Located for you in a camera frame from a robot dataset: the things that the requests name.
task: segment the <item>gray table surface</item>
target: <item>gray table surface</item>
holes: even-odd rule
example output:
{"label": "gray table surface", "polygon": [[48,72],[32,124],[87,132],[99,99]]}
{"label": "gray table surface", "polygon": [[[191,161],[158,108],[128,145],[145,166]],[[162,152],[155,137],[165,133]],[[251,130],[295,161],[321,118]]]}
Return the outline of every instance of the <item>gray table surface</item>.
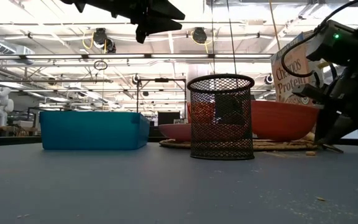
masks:
{"label": "gray table surface", "polygon": [[98,152],[3,146],[0,223],[358,223],[358,147],[342,149],[207,161],[156,143]]}

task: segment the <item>black mesh pencil cup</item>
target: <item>black mesh pencil cup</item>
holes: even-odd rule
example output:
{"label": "black mesh pencil cup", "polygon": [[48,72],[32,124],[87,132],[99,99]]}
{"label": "black mesh pencil cup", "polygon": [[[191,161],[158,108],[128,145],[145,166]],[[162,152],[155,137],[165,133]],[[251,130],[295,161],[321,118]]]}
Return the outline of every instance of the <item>black mesh pencil cup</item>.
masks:
{"label": "black mesh pencil cup", "polygon": [[191,91],[191,157],[253,159],[250,89],[244,75],[207,75],[187,84]]}

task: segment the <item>ceiling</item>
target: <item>ceiling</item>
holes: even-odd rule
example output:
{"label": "ceiling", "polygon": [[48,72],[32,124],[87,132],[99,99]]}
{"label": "ceiling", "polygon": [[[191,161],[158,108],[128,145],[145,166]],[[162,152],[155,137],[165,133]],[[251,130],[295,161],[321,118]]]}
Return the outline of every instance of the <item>ceiling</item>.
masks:
{"label": "ceiling", "polygon": [[[129,19],[114,19],[110,13],[87,5],[83,13],[79,13],[74,5],[67,5],[59,0],[0,0],[0,40],[10,44],[23,45],[34,51],[34,54],[102,54],[103,49],[91,45],[92,33],[96,28],[106,28],[106,33],[117,47],[117,54],[274,54],[278,50],[275,40],[275,28],[268,1],[229,0],[229,13],[226,1],[215,0],[213,15],[211,0],[171,0],[179,10],[186,14],[180,22],[182,30],[150,35],[144,44],[135,40],[136,26]],[[272,9],[276,30],[283,47],[301,32],[314,29],[330,12],[345,0],[335,1],[273,1]],[[358,27],[358,5],[349,7],[333,17],[334,20],[351,27]],[[196,44],[191,38],[195,27],[203,27],[208,35],[207,46]],[[117,90],[102,92],[103,99],[120,105],[121,109],[132,110],[135,93],[124,93],[119,90],[134,89],[132,77],[137,74],[141,78],[186,78],[190,64],[210,64],[209,73],[234,73],[234,63],[230,60],[195,60],[191,55],[181,59],[108,59],[108,67],[103,71],[94,69],[96,60],[34,60],[26,65],[13,60],[0,60],[0,69],[8,71],[0,78],[27,79],[108,79],[109,83],[82,83],[80,88]],[[270,90],[264,78],[271,73],[269,56],[264,58],[237,59],[236,72],[255,79],[253,92],[264,94],[261,90]],[[49,85],[38,83],[34,88],[67,90],[62,83]],[[183,82],[154,83],[144,87],[147,89],[185,88]],[[42,96],[58,96],[67,98],[73,103],[84,103],[85,99],[78,94],[39,93]],[[143,101],[142,110],[183,110],[183,91],[151,91],[144,99],[160,99],[160,101]],[[52,98],[46,101],[57,103]]]}

